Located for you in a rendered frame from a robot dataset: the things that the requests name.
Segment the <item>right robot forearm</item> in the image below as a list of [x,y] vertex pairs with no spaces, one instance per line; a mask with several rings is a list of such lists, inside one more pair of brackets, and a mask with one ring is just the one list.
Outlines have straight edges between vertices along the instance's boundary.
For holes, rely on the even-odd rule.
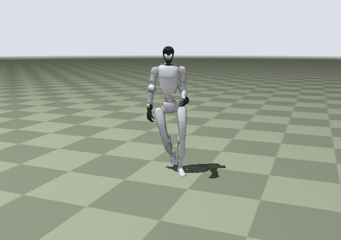
[[148,91],[147,108],[149,108],[150,104],[152,104],[152,107],[153,107],[153,96],[154,96],[154,93]]

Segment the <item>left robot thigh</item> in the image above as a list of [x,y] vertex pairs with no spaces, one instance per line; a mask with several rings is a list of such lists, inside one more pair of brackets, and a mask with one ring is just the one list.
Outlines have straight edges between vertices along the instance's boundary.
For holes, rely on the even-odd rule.
[[178,136],[176,137],[177,144],[180,144],[181,140],[185,141],[186,134],[186,108],[176,105],[177,121],[178,121]]

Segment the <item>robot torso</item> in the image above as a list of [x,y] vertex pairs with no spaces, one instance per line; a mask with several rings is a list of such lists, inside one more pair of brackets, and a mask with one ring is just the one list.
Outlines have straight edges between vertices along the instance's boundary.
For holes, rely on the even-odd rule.
[[[166,64],[166,63],[165,63]],[[173,64],[173,63],[171,63]],[[164,113],[177,112],[176,110],[176,100],[170,94],[175,94],[178,88],[179,80],[179,69],[178,65],[173,64],[170,66],[161,65],[158,68],[159,76],[159,87],[163,94],[168,94],[165,96],[165,101],[163,101]]]

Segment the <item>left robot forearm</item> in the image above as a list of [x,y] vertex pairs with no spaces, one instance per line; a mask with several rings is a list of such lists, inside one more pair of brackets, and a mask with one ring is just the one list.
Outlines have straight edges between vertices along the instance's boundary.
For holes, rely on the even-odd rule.
[[185,97],[187,96],[186,87],[185,87],[185,90],[182,90],[180,93],[181,93],[181,98],[185,99]]

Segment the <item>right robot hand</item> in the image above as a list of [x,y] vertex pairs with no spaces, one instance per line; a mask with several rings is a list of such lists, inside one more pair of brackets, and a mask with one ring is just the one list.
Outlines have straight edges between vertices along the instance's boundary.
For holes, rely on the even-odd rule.
[[[154,122],[153,120],[152,120],[152,118],[153,119],[155,119],[154,117],[153,117],[153,115],[152,115],[152,104],[150,104],[150,106],[149,106],[149,108],[147,108],[147,119],[149,120],[149,121],[151,121],[151,122]],[[151,118],[152,117],[152,118]]]

